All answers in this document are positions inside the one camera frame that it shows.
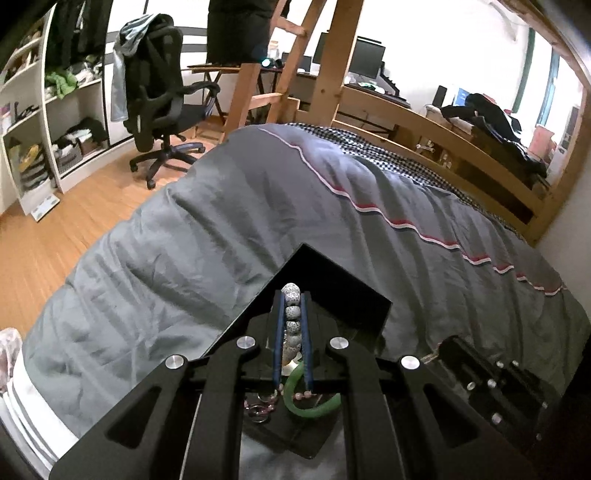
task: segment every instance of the gray comforter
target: gray comforter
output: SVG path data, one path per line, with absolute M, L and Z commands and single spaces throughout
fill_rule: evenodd
M 580 362 L 589 321 L 536 250 L 452 193 L 264 125 L 230 135 L 85 253 L 24 342 L 27 371 L 81 436 L 166 356 L 200 356 L 302 242 L 392 301 L 383 356 L 458 334 L 559 392 Z M 331 478 L 342 449 L 339 429 L 314 461 L 244 437 L 241 475 Z

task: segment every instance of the wooden loft bed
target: wooden loft bed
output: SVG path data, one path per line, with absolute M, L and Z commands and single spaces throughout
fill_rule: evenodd
M 454 132 L 411 110 L 370 93 L 343 88 L 343 79 L 349 69 L 355 46 L 356 30 L 363 0 L 338 0 L 336 4 L 309 111 L 299 110 L 300 101 L 289 98 L 288 91 L 291 82 L 296 76 L 297 66 L 300 64 L 308 45 L 310 33 L 316 26 L 326 0 L 312 0 L 302 25 L 295 25 L 280 17 L 285 0 L 279 0 L 271 20 L 271 31 L 275 27 L 282 28 L 296 35 L 297 38 L 277 83 L 277 91 L 276 93 L 253 96 L 252 92 L 261 66 L 258 64 L 241 65 L 224 132 L 227 134 L 236 128 L 244 126 L 248 111 L 264 105 L 271 105 L 267 122 L 287 123 L 297 121 L 352 131 L 379 147 L 412 158 L 431 168 L 449 183 L 471 195 L 488 211 L 503 218 L 520 232 L 531 245 L 535 245 L 568 198 L 589 153 L 591 144 L 591 83 L 588 77 L 589 72 L 580 57 L 569 47 L 566 39 L 561 36 L 557 28 L 529 0 L 500 1 L 508 9 L 517 13 L 551 44 L 568 62 L 583 84 L 579 117 L 567 152 L 563 172 L 543 199 L 536 196 L 503 165 Z M 454 171 L 423 157 L 419 153 L 379 135 L 335 120 L 341 102 L 363 108 L 384 120 L 391 121 L 411 131 L 413 134 L 426 137 L 435 144 L 440 145 L 454 158 L 459 158 L 476 167 L 486 177 L 508 191 L 519 204 L 525 206 L 531 212 L 531 219 L 527 222 L 520 220 L 495 198 L 469 180 L 460 177 Z

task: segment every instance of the chair base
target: chair base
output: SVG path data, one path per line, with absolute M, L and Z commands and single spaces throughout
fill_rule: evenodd
M 170 144 L 170 137 L 164 137 L 162 140 L 162 148 L 160 150 L 138 155 L 137 157 L 130 160 L 129 168 L 132 172 L 136 172 L 138 171 L 138 163 L 146 160 L 155 160 L 155 162 L 150 165 L 150 169 L 146 174 L 146 185 L 148 190 L 152 190 L 156 187 L 154 176 L 160 167 L 166 167 L 177 171 L 187 171 L 186 168 L 169 165 L 166 162 L 171 158 L 176 158 L 177 160 L 184 161 L 189 165 L 193 165 L 197 159 L 194 156 L 188 154 L 188 152 L 191 151 L 204 153 L 205 146 L 201 142 L 191 142 L 174 146 Z

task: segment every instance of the red stripe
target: red stripe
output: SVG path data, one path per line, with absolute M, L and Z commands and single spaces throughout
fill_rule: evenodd
M 382 209 L 380 207 L 378 207 L 377 205 L 370 203 L 367 205 L 359 205 L 357 203 L 355 203 L 355 201 L 352 199 L 351 195 L 342 187 L 340 186 L 335 186 L 333 184 L 331 184 L 328 180 L 326 180 L 326 178 L 324 178 L 324 176 L 322 174 L 320 174 L 320 172 L 318 172 L 304 157 L 304 153 L 302 152 L 301 148 L 298 147 L 297 145 L 292 145 L 289 142 L 287 142 L 286 140 L 284 140 L 283 138 L 281 138 L 279 135 L 273 133 L 273 132 L 269 132 L 269 130 L 265 130 L 264 128 L 261 128 L 260 130 L 272 135 L 273 137 L 278 138 L 280 141 L 282 141 L 285 145 L 289 146 L 290 148 L 294 148 L 296 149 L 299 154 L 300 154 L 300 158 L 303 160 L 304 164 L 311 169 L 318 178 L 320 178 L 322 180 L 323 183 L 325 183 L 326 185 L 328 185 L 331 189 L 343 193 L 346 195 L 347 199 L 351 202 L 351 204 L 353 204 L 353 206 L 355 207 L 355 209 L 357 211 L 362 210 L 362 209 L 367 209 L 367 208 L 375 208 L 376 210 L 378 210 L 378 212 L 384 217 L 385 220 L 387 220 L 389 223 L 391 223 L 392 225 L 397 225 L 397 226 L 412 226 L 413 229 L 415 229 L 416 233 L 418 234 L 419 238 L 421 238 L 424 241 L 433 241 L 436 242 L 440 245 L 444 245 L 446 247 L 457 247 L 457 248 L 461 248 L 461 245 L 459 244 L 458 241 L 456 242 L 452 242 L 452 241 L 445 241 L 439 238 L 436 238 L 434 236 L 429 236 L 429 235 L 425 235 L 423 233 L 421 233 L 420 231 L 418 231 L 417 226 L 411 222 L 410 220 L 390 220 L 388 219 L 388 217 L 386 216 L 386 214 L 382 211 Z M 481 262 L 483 260 L 487 260 L 487 262 L 491 263 L 491 266 L 494 267 L 494 265 L 492 265 L 492 258 L 490 257 L 490 255 L 487 254 L 482 254 L 480 256 L 477 257 L 471 257 L 469 256 L 465 251 L 460 251 L 461 255 L 463 258 L 467 258 L 470 262 Z M 504 271 L 507 268 L 512 268 L 513 270 L 515 269 L 515 265 L 512 264 L 504 264 L 505 266 L 503 268 L 501 267 L 494 267 L 497 268 L 500 271 Z M 499 275 L 504 275 L 506 272 L 501 273 L 501 272 L 497 272 Z M 543 292 L 544 294 L 548 295 L 548 296 L 553 296 L 555 294 L 557 294 L 560 290 L 562 290 L 564 288 L 564 285 L 561 285 L 560 287 L 558 287 L 557 289 L 553 290 L 553 291 L 548 291 L 545 287 L 543 287 L 542 285 L 538 285 L 538 284 L 533 284 L 532 282 L 530 282 L 527 278 L 527 276 L 524 273 L 515 273 L 515 277 L 518 281 L 526 281 L 529 285 L 531 285 L 534 288 L 543 288 Z

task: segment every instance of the metal screw cap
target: metal screw cap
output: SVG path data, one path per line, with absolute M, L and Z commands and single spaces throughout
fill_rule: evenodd
M 330 339 L 330 346 L 335 350 L 342 350 L 349 346 L 349 341 L 343 337 L 334 337 Z
M 240 337 L 238 340 L 236 340 L 236 344 L 238 345 L 238 348 L 242 348 L 244 350 L 247 350 L 250 347 L 255 346 L 256 341 L 253 337 L 249 337 L 248 335 L 245 335 L 244 337 Z
M 184 364 L 184 358 L 180 355 L 171 355 L 166 359 L 164 365 L 166 368 L 171 370 L 176 370 L 177 368 L 181 368 Z
M 418 360 L 418 358 L 412 355 L 403 356 L 402 360 L 400 360 L 400 363 L 407 370 L 416 370 L 421 366 L 421 362 Z

